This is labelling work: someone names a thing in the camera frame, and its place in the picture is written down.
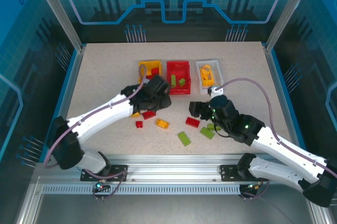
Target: lime green lego brick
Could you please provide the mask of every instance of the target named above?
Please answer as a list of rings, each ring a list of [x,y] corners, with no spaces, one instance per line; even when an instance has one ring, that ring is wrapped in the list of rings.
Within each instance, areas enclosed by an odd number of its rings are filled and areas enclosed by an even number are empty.
[[[211,131],[214,131],[214,124],[207,124],[207,129],[208,130],[211,130]],[[216,126],[216,130],[217,131],[220,131],[221,130],[221,127],[219,127],[218,125]]]
[[[176,87],[176,78],[175,75],[171,75],[171,86]]]
[[[181,140],[181,142],[183,143],[184,146],[190,145],[191,144],[191,140],[187,137],[185,132],[180,132],[178,134],[179,139]]]
[[[179,80],[179,86],[182,87],[182,86],[184,86],[185,84],[186,84],[186,80],[183,79],[183,78],[181,78],[181,79]]]
[[[210,140],[214,137],[214,133],[208,130],[207,128],[203,127],[200,130],[200,133],[209,138]]]

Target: enclosure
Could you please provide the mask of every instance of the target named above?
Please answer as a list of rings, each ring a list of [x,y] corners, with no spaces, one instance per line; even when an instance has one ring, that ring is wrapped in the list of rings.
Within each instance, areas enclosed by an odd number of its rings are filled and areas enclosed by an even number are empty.
[[[217,85],[243,77],[260,83],[283,138],[336,157],[337,0],[0,4],[1,223],[335,223],[337,197],[322,208],[276,182],[263,200],[244,202],[236,193],[243,183],[223,182],[219,166],[244,153],[275,158],[217,134],[208,140],[199,131],[209,121],[199,129],[185,121],[191,101],[210,99],[200,73],[209,64]],[[46,138],[54,118],[77,117],[139,84],[142,61],[159,61],[151,69],[176,82],[172,105],[155,119],[118,120],[84,143],[128,165],[118,193],[96,202],[95,182],[80,181],[81,170],[44,168]],[[256,86],[236,82],[225,94],[241,113],[270,124]]]

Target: work surface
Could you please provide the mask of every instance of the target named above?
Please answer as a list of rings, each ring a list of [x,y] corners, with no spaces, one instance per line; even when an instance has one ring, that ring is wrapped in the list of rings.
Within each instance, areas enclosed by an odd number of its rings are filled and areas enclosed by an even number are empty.
[[[191,95],[172,95],[172,105],[157,112],[137,129],[139,118],[119,120],[87,140],[85,147],[105,154],[219,154],[260,152],[231,138],[216,135],[212,140],[199,133],[199,128],[185,124],[190,101],[207,101],[209,96],[199,94],[196,60],[218,59],[225,82],[247,77],[259,82],[272,103],[276,131],[289,139],[289,133],[277,98],[275,86],[260,42],[197,42],[197,43],[111,43],[87,44],[73,93],[68,118],[86,113],[109,101],[128,85],[138,83],[138,63],[143,60],[161,60],[166,77],[166,61],[190,61]],[[267,102],[253,84],[236,82],[224,90],[240,113],[250,114],[269,125]],[[170,123],[167,130],[155,125],[160,118]],[[187,147],[177,134],[184,131],[191,139]]]

